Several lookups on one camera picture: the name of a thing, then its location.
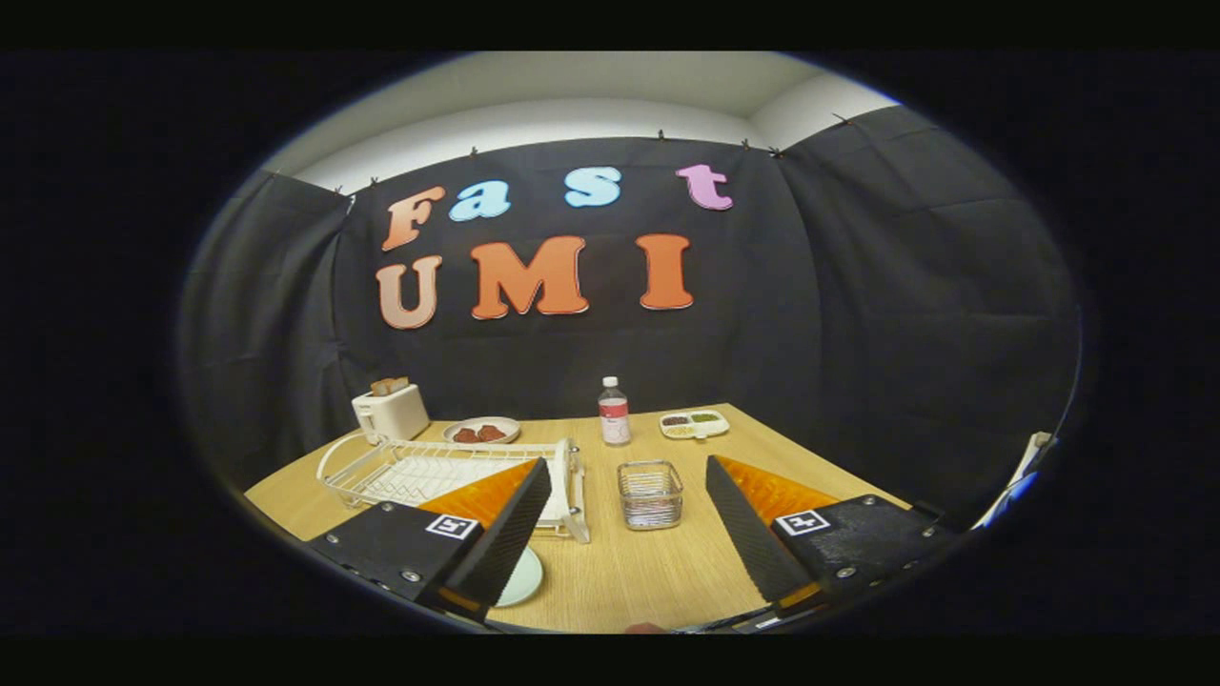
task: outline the white toaster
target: white toaster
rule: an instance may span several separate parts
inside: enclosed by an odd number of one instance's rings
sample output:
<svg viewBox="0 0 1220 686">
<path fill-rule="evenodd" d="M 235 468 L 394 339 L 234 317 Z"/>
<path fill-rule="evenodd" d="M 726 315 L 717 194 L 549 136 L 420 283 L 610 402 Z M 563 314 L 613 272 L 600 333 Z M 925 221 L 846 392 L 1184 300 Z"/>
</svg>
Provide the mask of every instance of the white toaster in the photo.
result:
<svg viewBox="0 0 1220 686">
<path fill-rule="evenodd" d="M 351 399 L 351 409 L 356 411 L 356 421 L 370 443 L 377 444 L 382 438 L 390 441 L 410 441 L 428 426 L 428 411 L 423 409 L 423 397 L 415 383 L 390 393 L 373 395 L 365 393 Z"/>
</svg>

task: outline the dish rack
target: dish rack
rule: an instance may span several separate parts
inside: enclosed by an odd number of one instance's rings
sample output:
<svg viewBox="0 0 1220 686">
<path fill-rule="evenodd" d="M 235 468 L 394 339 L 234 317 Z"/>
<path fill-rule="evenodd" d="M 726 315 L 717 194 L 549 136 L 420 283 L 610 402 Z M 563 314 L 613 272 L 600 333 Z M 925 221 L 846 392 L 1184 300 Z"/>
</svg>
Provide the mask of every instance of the dish rack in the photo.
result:
<svg viewBox="0 0 1220 686">
<path fill-rule="evenodd" d="M 357 508 L 386 500 L 415 507 L 467 483 L 523 461 L 544 459 L 550 472 L 550 498 L 538 516 L 536 532 L 581 543 L 589 542 L 584 519 L 584 465 L 571 439 L 543 444 L 381 442 L 348 466 L 326 476 L 331 447 L 317 465 L 317 480 L 345 505 Z"/>
</svg>

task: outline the water bottle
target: water bottle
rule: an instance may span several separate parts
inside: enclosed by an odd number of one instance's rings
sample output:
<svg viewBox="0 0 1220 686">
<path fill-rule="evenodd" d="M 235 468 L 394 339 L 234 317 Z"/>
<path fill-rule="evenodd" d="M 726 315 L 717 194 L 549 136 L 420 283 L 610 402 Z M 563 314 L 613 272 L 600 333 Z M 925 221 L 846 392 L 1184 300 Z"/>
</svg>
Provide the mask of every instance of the water bottle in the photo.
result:
<svg viewBox="0 0 1220 686">
<path fill-rule="evenodd" d="M 626 446 L 631 442 L 631 426 L 627 424 L 627 395 L 619 391 L 619 377 L 608 376 L 601 380 L 605 391 L 598 398 L 598 414 L 601 416 L 601 439 L 606 446 Z"/>
</svg>

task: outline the letter a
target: letter a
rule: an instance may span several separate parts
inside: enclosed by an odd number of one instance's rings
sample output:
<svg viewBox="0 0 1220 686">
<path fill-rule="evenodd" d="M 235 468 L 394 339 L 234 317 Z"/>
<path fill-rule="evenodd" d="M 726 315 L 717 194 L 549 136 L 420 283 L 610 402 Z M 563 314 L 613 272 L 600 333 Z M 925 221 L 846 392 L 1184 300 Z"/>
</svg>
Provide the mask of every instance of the letter a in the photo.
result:
<svg viewBox="0 0 1220 686">
<path fill-rule="evenodd" d="M 512 206 L 508 198 L 509 184 L 503 181 L 476 183 L 458 194 L 461 201 L 449 210 L 449 218 L 470 221 L 475 217 L 498 217 Z"/>
</svg>

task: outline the orange letter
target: orange letter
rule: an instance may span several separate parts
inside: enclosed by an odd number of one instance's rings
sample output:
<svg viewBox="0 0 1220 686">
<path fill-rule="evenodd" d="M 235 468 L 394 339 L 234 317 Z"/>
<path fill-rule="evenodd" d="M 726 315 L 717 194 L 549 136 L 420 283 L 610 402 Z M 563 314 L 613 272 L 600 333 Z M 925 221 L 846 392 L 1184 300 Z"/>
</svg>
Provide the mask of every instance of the orange letter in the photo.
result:
<svg viewBox="0 0 1220 686">
<path fill-rule="evenodd" d="M 399 200 L 389 206 L 389 237 L 382 243 L 382 253 L 393 250 L 399 245 L 406 245 L 415 240 L 420 231 L 411 226 L 411 221 L 423 223 L 432 215 L 432 203 L 445 197 L 445 189 L 439 186 L 416 193 L 405 200 Z"/>
<path fill-rule="evenodd" d="M 500 301 L 500 289 L 512 301 L 517 314 L 529 311 L 538 288 L 542 300 L 538 311 L 544 315 L 575 315 L 589 309 L 581 298 L 576 254 L 584 248 L 584 239 L 575 236 L 548 238 L 538 247 L 526 269 L 508 243 L 488 243 L 470 251 L 478 262 L 478 305 L 470 314 L 475 319 L 500 319 L 509 308 Z"/>
<path fill-rule="evenodd" d="M 382 319 L 394 328 L 420 328 L 437 314 L 437 267 L 440 255 L 429 255 L 415 260 L 411 269 L 420 275 L 420 306 L 414 310 L 403 309 L 401 277 L 406 272 L 403 265 L 390 265 L 377 271 L 381 283 Z"/>
<path fill-rule="evenodd" d="M 694 303 L 682 287 L 682 250 L 691 242 L 672 233 L 651 233 L 636 239 L 648 256 L 648 293 L 639 304 L 649 310 L 681 310 Z"/>
</svg>

